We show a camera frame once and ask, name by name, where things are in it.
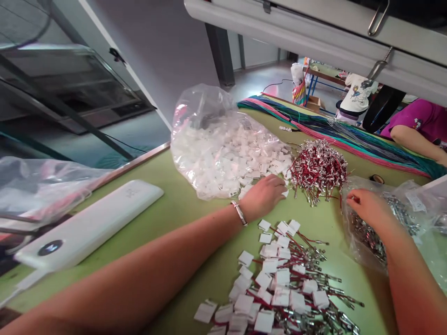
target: fingers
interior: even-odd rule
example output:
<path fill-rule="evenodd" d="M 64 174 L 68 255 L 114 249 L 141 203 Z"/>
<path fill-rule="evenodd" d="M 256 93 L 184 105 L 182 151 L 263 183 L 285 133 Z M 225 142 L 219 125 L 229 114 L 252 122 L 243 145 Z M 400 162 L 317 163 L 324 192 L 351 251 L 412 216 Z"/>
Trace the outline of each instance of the fingers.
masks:
<path fill-rule="evenodd" d="M 264 181 L 269 181 L 272 179 L 278 178 L 278 176 L 274 175 L 274 174 L 269 174 L 267 177 L 263 178 L 262 180 Z"/>
<path fill-rule="evenodd" d="M 271 180 L 269 180 L 269 184 L 271 184 L 273 186 L 285 185 L 285 181 L 279 177 L 276 177 L 276 178 L 272 178 Z"/>
<path fill-rule="evenodd" d="M 280 202 L 281 200 L 285 200 L 285 196 L 281 194 L 279 197 L 275 198 L 275 206 Z"/>
<path fill-rule="evenodd" d="M 346 199 L 346 203 L 356 212 L 361 208 L 361 205 L 352 198 Z"/>
<path fill-rule="evenodd" d="M 287 191 L 287 187 L 285 187 L 284 185 L 275 186 L 275 194 L 276 195 L 280 195 L 280 194 L 284 193 L 285 191 Z"/>
<path fill-rule="evenodd" d="M 354 189 L 354 190 L 352 190 L 351 192 L 348 193 L 347 198 L 348 199 L 351 199 L 353 197 L 361 198 L 361 195 L 362 195 L 362 189 Z"/>

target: forearm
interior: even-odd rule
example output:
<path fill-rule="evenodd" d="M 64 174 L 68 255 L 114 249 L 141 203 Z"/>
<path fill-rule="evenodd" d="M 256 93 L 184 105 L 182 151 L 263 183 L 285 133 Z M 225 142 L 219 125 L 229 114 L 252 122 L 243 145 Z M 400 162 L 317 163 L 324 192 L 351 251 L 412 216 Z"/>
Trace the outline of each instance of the forearm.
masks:
<path fill-rule="evenodd" d="M 447 157 L 443 149 L 427 140 L 416 129 L 402 125 L 394 126 L 391 130 L 391 137 L 401 146 L 435 161 L 440 161 Z"/>
<path fill-rule="evenodd" d="M 241 229 L 237 211 L 229 205 L 114 261 L 21 319 L 52 318 L 94 333 L 134 333 Z M 10 334 L 23 331 L 17 329 Z"/>
<path fill-rule="evenodd" d="M 441 334 L 447 328 L 447 298 L 413 239 L 396 220 L 375 228 L 388 260 L 394 309 L 401 334 Z"/>

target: silver bangle bracelet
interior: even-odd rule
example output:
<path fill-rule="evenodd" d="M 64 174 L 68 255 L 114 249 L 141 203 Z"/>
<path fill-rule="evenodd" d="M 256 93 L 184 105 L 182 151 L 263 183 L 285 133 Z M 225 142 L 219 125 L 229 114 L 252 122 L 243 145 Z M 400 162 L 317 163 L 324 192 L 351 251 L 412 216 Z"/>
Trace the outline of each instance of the silver bangle bracelet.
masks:
<path fill-rule="evenodd" d="M 235 201 L 232 201 L 231 204 L 234 206 L 234 208 L 236 209 L 237 213 L 239 214 L 239 217 L 242 221 L 242 225 L 244 227 L 248 226 L 248 222 L 245 220 L 244 218 L 244 214 L 242 213 L 241 209 L 239 208 L 239 204 Z"/>

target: cardboard box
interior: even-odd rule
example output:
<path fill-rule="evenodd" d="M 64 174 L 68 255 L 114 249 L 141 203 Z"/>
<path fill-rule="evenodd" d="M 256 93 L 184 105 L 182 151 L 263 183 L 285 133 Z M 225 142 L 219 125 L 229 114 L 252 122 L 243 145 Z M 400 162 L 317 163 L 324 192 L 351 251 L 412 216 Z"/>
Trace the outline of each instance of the cardboard box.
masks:
<path fill-rule="evenodd" d="M 319 113 L 320 107 L 321 107 L 320 98 L 309 95 L 309 100 L 307 101 L 306 108 L 310 109 L 313 112 Z"/>

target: glass display case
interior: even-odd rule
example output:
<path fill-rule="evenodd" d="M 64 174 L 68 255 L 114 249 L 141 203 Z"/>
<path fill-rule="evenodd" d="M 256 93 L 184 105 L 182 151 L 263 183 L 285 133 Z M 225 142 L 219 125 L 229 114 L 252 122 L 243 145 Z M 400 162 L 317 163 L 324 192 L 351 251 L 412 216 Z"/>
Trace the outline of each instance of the glass display case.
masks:
<path fill-rule="evenodd" d="M 3 54 L 41 88 L 56 96 L 96 127 L 153 110 L 89 47 L 32 44 Z M 28 85 L 0 67 L 0 85 L 27 100 L 36 100 L 50 116 L 74 133 L 85 129 L 47 104 Z"/>

